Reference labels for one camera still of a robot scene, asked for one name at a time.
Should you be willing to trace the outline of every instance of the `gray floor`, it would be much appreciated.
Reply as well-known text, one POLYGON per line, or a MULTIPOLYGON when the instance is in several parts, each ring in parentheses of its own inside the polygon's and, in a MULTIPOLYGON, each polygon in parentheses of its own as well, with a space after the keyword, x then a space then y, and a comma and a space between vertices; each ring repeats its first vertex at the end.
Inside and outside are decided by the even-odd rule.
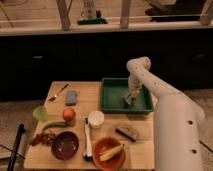
MULTIPOLYGON (((200 104, 206 112, 206 122, 199 128, 200 140, 213 149, 213 89, 192 90, 185 93, 200 104)), ((35 129, 37 121, 32 117, 32 110, 43 104, 43 100, 15 101, 0 103, 0 144, 13 147, 17 128, 23 123, 26 133, 22 137, 19 153, 25 154, 29 139, 35 129)), ((213 154, 201 146, 205 171, 213 170, 213 154)), ((0 157, 9 156, 7 150, 0 147, 0 157)), ((18 158, 16 170, 23 170, 23 160, 18 158)), ((0 171, 7 168, 8 159, 0 159, 0 171)))

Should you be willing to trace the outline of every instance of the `banana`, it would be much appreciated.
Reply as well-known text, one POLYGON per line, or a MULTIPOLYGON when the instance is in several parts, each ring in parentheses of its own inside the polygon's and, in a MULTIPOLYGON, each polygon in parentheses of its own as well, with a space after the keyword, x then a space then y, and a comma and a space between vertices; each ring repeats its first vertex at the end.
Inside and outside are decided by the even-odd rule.
POLYGON ((109 150, 103 152, 100 156, 100 161, 107 161, 123 150, 124 144, 117 145, 109 150))

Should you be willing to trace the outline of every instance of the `brush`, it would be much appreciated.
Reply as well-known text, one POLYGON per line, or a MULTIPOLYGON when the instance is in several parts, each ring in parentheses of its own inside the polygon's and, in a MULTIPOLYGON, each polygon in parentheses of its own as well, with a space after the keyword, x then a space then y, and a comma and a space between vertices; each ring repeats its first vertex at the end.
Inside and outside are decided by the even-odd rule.
POLYGON ((84 129, 86 134, 86 150, 83 152, 83 157, 86 161, 92 161, 92 144, 90 140, 90 127, 87 118, 85 119, 84 129))

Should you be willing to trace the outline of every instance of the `floor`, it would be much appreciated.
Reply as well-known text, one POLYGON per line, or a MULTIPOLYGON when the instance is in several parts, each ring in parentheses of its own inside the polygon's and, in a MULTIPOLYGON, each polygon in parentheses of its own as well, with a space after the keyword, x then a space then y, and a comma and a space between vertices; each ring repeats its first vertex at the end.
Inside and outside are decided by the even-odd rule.
MULTIPOLYGON (((0 28, 19 27, 50 27, 60 26, 60 17, 55 0, 1 0, 5 13, 0 10, 0 28)), ((150 2, 161 5, 172 5, 176 0, 131 0, 130 23, 150 22, 151 18, 145 14, 152 8, 150 2)), ((108 23, 119 23, 122 0, 96 0, 96 9, 100 10, 102 17, 108 23)), ((71 24, 76 25, 81 19, 83 0, 73 0, 69 17, 71 24)))
MULTIPOLYGON (((204 108, 206 122, 199 128, 200 140, 213 149, 213 89, 188 90, 185 93, 204 108)), ((32 117, 32 111, 36 106, 42 105, 43 102, 44 100, 0 102, 0 144, 12 148, 17 128, 20 123, 23 123, 26 133, 22 136, 19 153, 24 155, 37 123, 32 117)), ((212 171, 213 154, 202 145, 201 150, 204 171, 212 171)), ((8 150, 0 147, 0 158, 6 158, 0 159, 0 171, 7 170, 7 157, 9 156, 8 150)), ((23 170, 22 163, 23 159, 18 157, 15 170, 23 170)))

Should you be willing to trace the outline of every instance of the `sponge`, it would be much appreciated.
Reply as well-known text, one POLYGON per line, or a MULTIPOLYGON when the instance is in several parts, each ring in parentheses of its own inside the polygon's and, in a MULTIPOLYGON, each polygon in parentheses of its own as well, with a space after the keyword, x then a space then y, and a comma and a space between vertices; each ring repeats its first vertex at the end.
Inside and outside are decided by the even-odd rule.
POLYGON ((126 123, 118 123, 116 125, 115 131, 129 138, 133 142, 137 140, 137 137, 139 135, 139 132, 136 129, 126 123))

